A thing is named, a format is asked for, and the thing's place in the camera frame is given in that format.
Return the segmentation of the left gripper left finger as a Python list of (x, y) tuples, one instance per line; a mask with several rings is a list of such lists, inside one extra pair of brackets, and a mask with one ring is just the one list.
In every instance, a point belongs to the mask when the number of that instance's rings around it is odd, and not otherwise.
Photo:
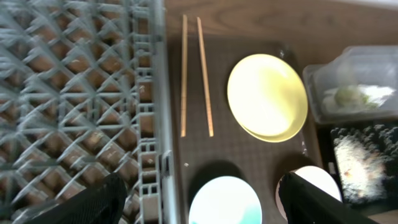
[(28, 221), (28, 224), (116, 224), (127, 197), (124, 181), (116, 173)]

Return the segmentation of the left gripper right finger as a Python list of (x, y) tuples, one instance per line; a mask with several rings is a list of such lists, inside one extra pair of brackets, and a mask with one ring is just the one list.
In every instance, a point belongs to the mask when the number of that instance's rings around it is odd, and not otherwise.
[(279, 181), (278, 196), (289, 224), (377, 224), (293, 172)]

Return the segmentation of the white bowl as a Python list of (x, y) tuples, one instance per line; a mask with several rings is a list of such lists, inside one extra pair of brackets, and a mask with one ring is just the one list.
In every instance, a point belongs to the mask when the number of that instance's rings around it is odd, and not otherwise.
[[(340, 194), (340, 190), (338, 188), (337, 183), (334, 181), (332, 176), (328, 174), (325, 170), (317, 167), (317, 166), (304, 166), (296, 170), (292, 170), (293, 172), (303, 179), (307, 180), (314, 186), (318, 187), (322, 191), (326, 192), (327, 194), (331, 195), (335, 199), (339, 200), (342, 203), (342, 198)], [(279, 189), (279, 181), (275, 190), (275, 202), (277, 208), (282, 215), (282, 217), (287, 221), (287, 217), (285, 216), (284, 209), (282, 207), (280, 198), (278, 196), (278, 189)]]

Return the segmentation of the grey plastic dishwasher rack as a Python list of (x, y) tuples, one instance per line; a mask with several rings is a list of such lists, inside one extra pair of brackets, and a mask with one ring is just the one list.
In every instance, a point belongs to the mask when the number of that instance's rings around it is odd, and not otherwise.
[(1, 2), (1, 222), (24, 223), (115, 173), (120, 223), (164, 204), (162, 1)]

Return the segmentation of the pile of rice scraps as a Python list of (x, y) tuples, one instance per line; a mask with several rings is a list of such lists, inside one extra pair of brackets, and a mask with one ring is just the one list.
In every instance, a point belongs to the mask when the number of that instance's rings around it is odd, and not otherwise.
[(333, 140), (344, 199), (350, 204), (387, 197), (382, 152), (370, 137), (339, 136)]

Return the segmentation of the black rectangular tray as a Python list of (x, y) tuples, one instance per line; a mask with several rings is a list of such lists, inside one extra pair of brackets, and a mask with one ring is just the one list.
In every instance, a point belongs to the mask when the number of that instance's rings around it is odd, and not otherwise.
[(397, 210), (397, 122), (317, 129), (322, 160), (343, 203), (363, 215)]

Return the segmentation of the light blue bowl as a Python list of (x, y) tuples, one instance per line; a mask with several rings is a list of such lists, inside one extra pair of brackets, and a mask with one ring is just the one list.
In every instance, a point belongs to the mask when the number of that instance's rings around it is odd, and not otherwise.
[(243, 179), (221, 176), (194, 196), (189, 224), (261, 224), (262, 208), (255, 190)]

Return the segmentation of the yellow plate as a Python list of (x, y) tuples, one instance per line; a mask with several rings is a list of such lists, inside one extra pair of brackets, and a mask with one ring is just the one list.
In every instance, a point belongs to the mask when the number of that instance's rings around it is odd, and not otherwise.
[(265, 142), (292, 139), (308, 115), (303, 81), (287, 62), (269, 54), (248, 55), (233, 67), (227, 97), (238, 124)]

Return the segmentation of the clear plastic bin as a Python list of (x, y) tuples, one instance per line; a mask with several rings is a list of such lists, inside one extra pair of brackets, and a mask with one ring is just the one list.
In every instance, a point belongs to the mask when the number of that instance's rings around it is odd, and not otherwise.
[[(303, 81), (314, 120), (318, 124), (345, 123), (397, 116), (397, 46), (352, 46), (327, 64), (308, 65)], [(348, 85), (389, 86), (396, 90), (381, 107), (359, 113), (329, 113), (324, 92)]]

